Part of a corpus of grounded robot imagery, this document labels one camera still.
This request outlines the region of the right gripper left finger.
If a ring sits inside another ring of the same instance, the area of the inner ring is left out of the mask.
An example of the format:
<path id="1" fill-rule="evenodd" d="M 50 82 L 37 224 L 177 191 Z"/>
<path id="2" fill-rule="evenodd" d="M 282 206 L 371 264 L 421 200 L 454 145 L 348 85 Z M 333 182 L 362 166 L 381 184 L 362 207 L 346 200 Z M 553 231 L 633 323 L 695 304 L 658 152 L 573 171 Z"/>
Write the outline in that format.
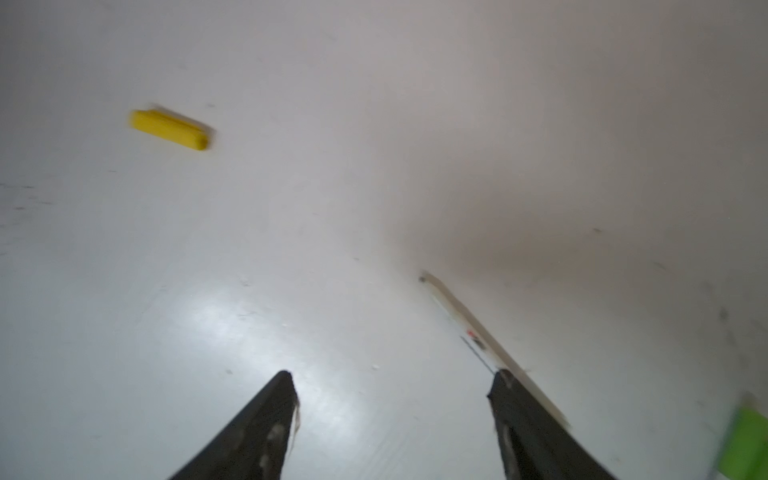
<path id="1" fill-rule="evenodd" d="M 299 398 L 282 370 L 172 480 L 278 480 Z"/>

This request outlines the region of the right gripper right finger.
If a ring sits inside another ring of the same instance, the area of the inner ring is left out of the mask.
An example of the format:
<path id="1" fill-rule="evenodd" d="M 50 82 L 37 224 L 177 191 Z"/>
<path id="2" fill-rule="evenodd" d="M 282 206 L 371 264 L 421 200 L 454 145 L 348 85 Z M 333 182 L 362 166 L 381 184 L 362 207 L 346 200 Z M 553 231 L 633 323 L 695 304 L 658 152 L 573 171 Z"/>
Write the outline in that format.
<path id="1" fill-rule="evenodd" d="M 487 395 L 506 479 L 614 480 L 507 369 Z"/>

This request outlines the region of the pen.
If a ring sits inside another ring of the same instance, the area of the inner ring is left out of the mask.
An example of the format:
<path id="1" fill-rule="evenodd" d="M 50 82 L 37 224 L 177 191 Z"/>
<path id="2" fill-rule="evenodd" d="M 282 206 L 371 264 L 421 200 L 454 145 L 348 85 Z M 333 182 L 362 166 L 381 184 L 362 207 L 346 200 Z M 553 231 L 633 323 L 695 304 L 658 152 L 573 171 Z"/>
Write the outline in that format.
<path id="1" fill-rule="evenodd" d="M 559 425 L 566 430 L 570 429 L 570 423 L 563 412 L 536 385 L 528 375 L 528 372 L 512 358 L 444 282 L 428 271 L 420 273 L 419 282 L 429 290 L 435 302 L 457 325 L 464 343 L 491 373 L 496 373 L 499 370 L 509 370 Z"/>

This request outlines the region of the green pen cap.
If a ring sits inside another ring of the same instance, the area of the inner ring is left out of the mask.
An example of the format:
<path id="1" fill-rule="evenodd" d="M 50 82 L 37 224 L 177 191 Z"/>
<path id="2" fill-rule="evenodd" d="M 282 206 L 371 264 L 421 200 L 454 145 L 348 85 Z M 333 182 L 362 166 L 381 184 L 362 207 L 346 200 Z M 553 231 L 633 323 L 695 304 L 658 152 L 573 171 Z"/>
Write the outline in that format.
<path id="1" fill-rule="evenodd" d="M 740 407 L 716 467 L 716 479 L 767 480 L 767 418 Z"/>

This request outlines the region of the yellow pen cap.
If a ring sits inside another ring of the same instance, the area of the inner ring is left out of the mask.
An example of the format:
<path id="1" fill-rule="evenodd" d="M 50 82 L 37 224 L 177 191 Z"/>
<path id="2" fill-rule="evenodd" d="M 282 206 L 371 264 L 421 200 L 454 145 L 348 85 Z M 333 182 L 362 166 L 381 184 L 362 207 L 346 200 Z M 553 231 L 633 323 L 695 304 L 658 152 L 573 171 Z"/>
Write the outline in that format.
<path id="1" fill-rule="evenodd" d="M 135 130 L 196 151 L 207 150 L 212 141 L 209 127 L 164 109 L 133 110 L 129 123 Z"/>

